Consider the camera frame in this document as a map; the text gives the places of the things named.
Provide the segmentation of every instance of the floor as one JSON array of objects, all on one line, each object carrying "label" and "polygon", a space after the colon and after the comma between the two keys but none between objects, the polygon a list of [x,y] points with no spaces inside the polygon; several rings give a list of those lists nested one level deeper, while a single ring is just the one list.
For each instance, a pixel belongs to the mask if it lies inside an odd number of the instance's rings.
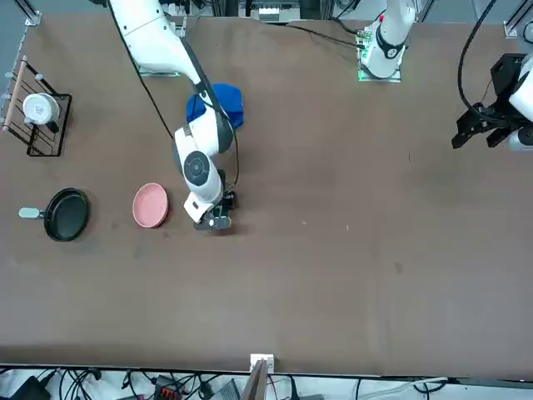
[{"label": "floor", "polygon": [[[17,389],[24,383],[24,381],[30,376],[39,377],[40,379],[48,375],[50,371],[44,372],[44,370],[15,370],[9,371],[0,375],[0,396],[12,396]],[[61,381],[61,375],[63,371],[52,377],[47,385],[47,390],[52,394],[51,399],[60,399],[59,397],[59,383]],[[162,372],[166,377],[170,377],[168,373]],[[99,381],[95,381],[92,377],[87,381],[84,381],[83,388],[87,394],[94,400],[106,399],[134,399],[132,396],[132,389],[125,387],[121,389],[123,379],[125,378],[125,372],[113,372],[107,371],[102,373],[102,378]],[[157,377],[157,372],[148,373],[150,378]],[[186,374],[176,373],[175,379],[186,377]],[[206,381],[212,377],[212,375],[202,375],[202,380]],[[212,390],[215,395],[212,400],[227,400],[227,397],[223,397],[218,391],[224,387],[231,379],[235,379],[235,384],[239,393],[243,392],[243,389],[247,382],[246,376],[230,376],[222,375],[213,379],[211,382]],[[526,400],[531,398],[531,389],[524,388],[508,388],[508,387],[483,387],[473,385],[458,385],[448,384],[441,390],[433,392],[430,397],[426,397],[423,394],[418,393],[413,387],[406,387],[401,392],[389,393],[386,395],[381,391],[390,391],[393,388],[398,388],[405,384],[404,382],[393,381],[377,381],[371,378],[361,381],[359,385],[359,393],[356,397],[356,386],[358,379],[351,378],[338,378],[338,377],[295,377],[296,390],[301,400],[363,400],[370,398],[386,399],[386,400],[422,400],[424,398],[430,398],[433,400],[496,400],[505,398],[508,400]],[[275,392],[272,390],[272,385],[267,385],[266,388],[266,400],[285,400],[291,398],[291,381],[287,376],[272,376],[272,382],[275,386]],[[72,379],[67,375],[62,385],[63,398],[66,391],[72,384]],[[132,385],[135,394],[139,399],[149,398],[153,393],[153,385],[140,373],[132,374]],[[190,391],[192,386],[187,383],[187,390]],[[427,383],[428,388],[431,390],[438,385]],[[191,400],[198,400],[197,395],[191,396]]]}]

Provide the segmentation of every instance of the wire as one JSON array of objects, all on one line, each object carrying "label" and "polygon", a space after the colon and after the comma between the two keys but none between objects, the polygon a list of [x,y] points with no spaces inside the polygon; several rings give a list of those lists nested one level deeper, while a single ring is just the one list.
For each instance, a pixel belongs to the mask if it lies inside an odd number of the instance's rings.
[{"label": "wire", "polygon": [[424,389],[426,390],[426,400],[430,400],[430,391],[427,388],[427,384],[426,383],[424,383]]},{"label": "wire", "polygon": [[149,377],[149,376],[147,375],[147,373],[144,372],[144,371],[141,371],[141,374],[144,375],[144,376],[146,377],[146,379],[148,379],[152,385],[155,385],[155,384],[156,384],[157,378],[155,378],[155,377]]},{"label": "wire", "polygon": [[127,376],[127,384],[130,387],[130,389],[132,390],[133,397],[136,398],[136,399],[139,399],[138,395],[135,393],[135,389],[133,388],[132,372],[131,371],[126,372],[126,376]]},{"label": "wire", "polygon": [[524,39],[524,42],[533,44],[533,41],[526,38],[526,29],[530,26],[530,24],[533,23],[533,21],[529,21],[526,25],[524,25],[524,30],[522,31],[522,38]]},{"label": "wire", "polygon": [[438,391],[441,390],[444,386],[446,386],[446,382],[443,382],[443,383],[441,383],[439,386],[437,386],[437,387],[433,387],[433,388],[431,388],[431,389],[429,389],[429,388],[427,387],[427,383],[424,383],[424,390],[419,389],[419,388],[417,387],[417,385],[413,385],[413,388],[414,388],[418,393],[421,393],[421,394],[428,394],[428,395],[429,395],[429,393],[438,392]]},{"label": "wire", "polygon": [[295,25],[285,25],[285,26],[287,28],[293,28],[293,29],[298,29],[298,30],[303,31],[303,32],[312,33],[314,35],[320,36],[321,38],[325,38],[325,39],[331,40],[332,42],[345,44],[345,45],[351,46],[353,48],[360,48],[361,50],[365,48],[362,44],[357,44],[357,43],[353,43],[353,42],[348,42],[346,40],[337,39],[336,37],[333,37],[333,36],[327,36],[324,33],[313,31],[312,29],[307,29],[306,27],[297,27]]},{"label": "wire", "polygon": [[351,10],[351,11],[354,12],[360,2],[361,2],[361,0],[351,0],[351,2],[349,2],[348,5],[346,7],[344,7],[344,9],[341,11],[341,13],[339,15],[337,15],[336,17],[337,18],[342,17],[342,15],[344,15],[344,13],[346,11],[348,11],[348,8],[350,8],[350,7],[353,7],[353,10]]},{"label": "wire", "polygon": [[59,380],[59,400],[63,400],[63,381],[65,380],[65,375],[67,375],[67,370],[65,370]]},{"label": "wire", "polygon": [[36,376],[37,380],[38,380],[42,375],[44,375],[47,371],[51,371],[51,370],[52,370],[52,368],[49,368],[49,369],[45,369],[44,371],[42,371],[41,373],[39,373],[39,374]]},{"label": "wire", "polygon": [[483,97],[481,98],[480,103],[483,103],[483,100],[485,100],[486,94],[489,92],[489,88],[491,87],[492,78],[489,81],[489,83],[486,85],[485,93],[483,94]]},{"label": "wire", "polygon": [[107,4],[109,5],[109,10],[111,11],[111,16],[113,18],[113,21],[115,22],[115,28],[117,29],[118,36],[120,36],[120,40],[122,41],[122,44],[124,45],[124,48],[126,49],[127,56],[129,57],[130,61],[132,62],[133,69],[135,69],[135,73],[137,74],[137,77],[139,78],[139,81],[141,82],[142,87],[146,91],[148,97],[150,98],[150,101],[152,102],[152,105],[154,109],[157,112],[157,115],[159,116],[159,119],[161,119],[161,123],[163,124],[163,127],[167,130],[167,134],[170,137],[171,140],[174,140],[174,137],[172,136],[172,133],[170,132],[170,129],[168,129],[167,123],[165,122],[165,119],[163,118],[161,111],[159,110],[159,107],[156,105],[156,101],[153,99],[152,94],[150,93],[150,90],[148,90],[147,85],[142,80],[142,76],[139,73],[139,70],[137,68],[137,65],[135,64],[135,61],[133,60],[133,56],[130,53],[130,49],[126,44],[126,40],[124,40],[124,37],[122,36],[122,33],[120,32],[120,27],[118,26],[117,18],[115,17],[115,12],[113,11],[113,5],[111,5],[111,0],[107,0]]},{"label": "wire", "polygon": [[331,21],[335,21],[339,25],[341,25],[341,28],[347,31],[348,33],[351,33],[352,35],[357,35],[359,32],[361,32],[361,29],[350,29],[347,27],[342,20],[339,19],[339,17],[330,17]]},{"label": "wire", "polygon": [[[212,381],[213,379],[218,378],[218,377],[220,377],[220,376],[221,376],[221,374],[218,373],[217,375],[215,375],[215,376],[213,376],[213,377],[210,377],[210,378],[207,379],[206,381],[203,381],[203,383],[204,383],[204,385],[205,385],[205,384],[209,383],[210,381]],[[201,386],[201,384],[198,385],[198,387],[197,387],[196,389],[194,389],[194,390],[191,392],[191,394],[189,394],[189,395],[188,395],[187,397],[185,397],[183,400],[187,400],[187,399],[191,398],[192,396],[194,396],[195,393],[198,392],[198,390],[200,390],[200,386]]]},{"label": "wire", "polygon": [[296,381],[292,375],[289,375],[289,379],[291,379],[291,400],[300,400],[300,396],[298,396],[298,389],[296,388]]},{"label": "wire", "polygon": [[383,15],[383,13],[384,13],[385,11],[386,11],[386,8],[385,8],[382,12],[380,12],[379,14],[377,14],[377,17],[374,19],[374,22],[377,21],[377,19],[378,19],[381,15]]},{"label": "wire", "polygon": [[[215,110],[215,108],[209,104],[208,102],[206,102],[202,96],[199,96],[199,95],[195,95],[194,97],[194,101],[193,101],[193,104],[192,104],[192,110],[194,111],[194,108],[196,106],[196,99],[200,98],[200,100],[202,100],[202,103],[204,104],[204,106],[206,107],[209,107],[213,110]],[[227,122],[230,124],[230,126],[232,125],[232,120],[227,116],[226,112],[222,112],[222,116],[227,120]],[[241,166],[240,166],[240,163],[239,163],[239,140],[237,139],[237,132],[235,131],[235,129],[232,129],[233,131],[233,137],[235,138],[235,159],[236,159],[236,171],[235,171],[235,178],[233,180],[233,186],[231,186],[229,189],[227,189],[228,192],[232,191],[233,189],[235,189],[235,186],[237,185],[237,183],[239,182],[239,174],[241,173]]]},{"label": "wire", "polygon": [[474,108],[468,102],[468,100],[466,99],[465,93],[463,91],[463,83],[462,83],[462,80],[463,80],[463,65],[465,63],[466,52],[468,52],[468,48],[470,47],[470,45],[472,43],[472,40],[474,40],[474,37],[476,36],[477,31],[480,29],[481,24],[485,20],[487,14],[491,11],[491,9],[494,7],[494,4],[497,1],[498,0],[491,0],[491,2],[489,2],[489,4],[485,8],[485,11],[481,14],[480,18],[477,20],[476,25],[474,26],[474,29],[472,29],[472,32],[471,32],[470,36],[468,37],[468,39],[466,39],[465,46],[463,47],[463,50],[461,52],[461,57],[459,58],[459,67],[457,68],[457,88],[459,89],[459,96],[461,97],[462,102],[466,105],[466,107],[471,112],[473,112],[475,115],[477,115],[483,121],[487,121],[487,122],[490,122],[490,123],[495,123],[495,124],[498,124],[498,126],[500,126],[501,123],[504,122],[503,119],[490,117],[490,116],[484,114],[483,112],[481,112],[480,110],[477,110],[476,108]]},{"label": "wire", "polygon": [[279,399],[277,398],[277,391],[276,391],[276,385],[275,385],[275,382],[272,381],[272,376],[269,375],[269,376],[268,376],[268,379],[270,380],[270,384],[272,385],[272,390],[274,391],[274,397],[276,398],[276,400],[279,400]]},{"label": "wire", "polygon": [[356,387],[356,396],[355,399],[357,400],[359,398],[359,388],[361,387],[361,379],[357,381],[357,387]]},{"label": "wire", "polygon": [[90,373],[89,371],[86,371],[86,372],[85,372],[85,375],[82,377],[83,373],[80,374],[80,376],[78,376],[78,375],[77,375],[77,372],[74,371],[74,375],[76,375],[76,378],[79,379],[79,384],[78,384],[78,387],[77,387],[76,395],[78,394],[79,389],[81,388],[81,389],[82,389],[83,398],[85,398],[85,400],[92,400],[91,396],[89,396],[89,393],[87,393],[87,391],[86,391],[85,388],[83,387],[83,382],[85,382],[85,379],[87,379],[87,377],[88,377],[90,374],[91,374],[91,373]]}]

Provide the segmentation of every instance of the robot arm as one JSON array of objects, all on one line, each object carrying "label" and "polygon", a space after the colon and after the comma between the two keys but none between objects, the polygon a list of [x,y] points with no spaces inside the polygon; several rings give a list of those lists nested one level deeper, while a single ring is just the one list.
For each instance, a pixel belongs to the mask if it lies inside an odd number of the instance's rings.
[{"label": "robot arm", "polygon": [[389,78],[400,67],[406,39],[416,18],[412,0],[388,0],[386,10],[370,26],[372,42],[363,65],[377,78]]},{"label": "robot arm", "polygon": [[171,29],[158,0],[110,0],[120,33],[137,64],[155,73],[181,73],[206,112],[174,133],[175,156],[191,193],[184,208],[195,223],[222,199],[224,185],[211,156],[232,144],[233,129],[185,39]]},{"label": "robot arm", "polygon": [[453,148],[461,148],[474,135],[490,133],[489,148],[506,139],[511,150],[533,150],[533,55],[504,54],[491,68],[496,100],[488,107],[473,104],[457,120]]}]

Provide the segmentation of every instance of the white cup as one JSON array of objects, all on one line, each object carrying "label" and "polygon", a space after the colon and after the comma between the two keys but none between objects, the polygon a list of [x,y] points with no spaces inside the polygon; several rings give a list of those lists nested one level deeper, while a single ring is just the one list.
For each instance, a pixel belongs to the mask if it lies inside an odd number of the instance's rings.
[{"label": "white cup", "polygon": [[24,116],[32,123],[45,125],[59,119],[59,104],[48,93],[30,94],[22,104]]}]

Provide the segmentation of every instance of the black wire rack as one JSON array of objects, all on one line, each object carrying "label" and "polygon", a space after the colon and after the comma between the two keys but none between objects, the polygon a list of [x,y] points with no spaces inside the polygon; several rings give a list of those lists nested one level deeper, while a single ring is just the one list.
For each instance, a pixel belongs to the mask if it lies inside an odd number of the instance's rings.
[{"label": "black wire rack", "polygon": [[[68,117],[72,105],[72,95],[57,92],[50,83],[23,56],[18,73],[9,72],[12,84],[4,95],[9,101],[7,111],[2,119],[2,130],[11,133],[27,146],[29,157],[59,157],[67,130]],[[46,93],[52,96],[59,106],[59,117],[46,125],[29,122],[22,110],[26,96]]]}]

